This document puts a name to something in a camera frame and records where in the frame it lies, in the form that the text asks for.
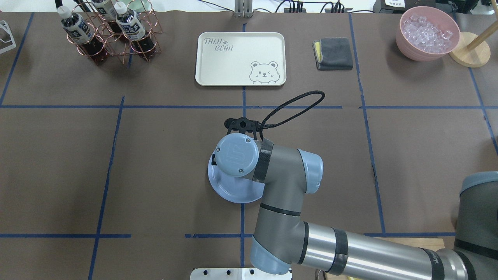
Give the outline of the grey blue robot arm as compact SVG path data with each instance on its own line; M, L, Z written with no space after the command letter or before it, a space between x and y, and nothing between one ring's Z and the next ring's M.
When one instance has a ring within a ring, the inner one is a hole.
M213 156L226 177L263 184L259 215L251 238L251 263L271 274L291 265L365 280L496 280L497 171L464 178L461 171L497 167L495 151L476 140L383 138L381 206L363 206L374 194L372 176L353 187L352 156L332 164L302 149L227 134ZM398 236L416 225L449 225L459 205L452 249L430 250L350 232L351 224L381 222Z

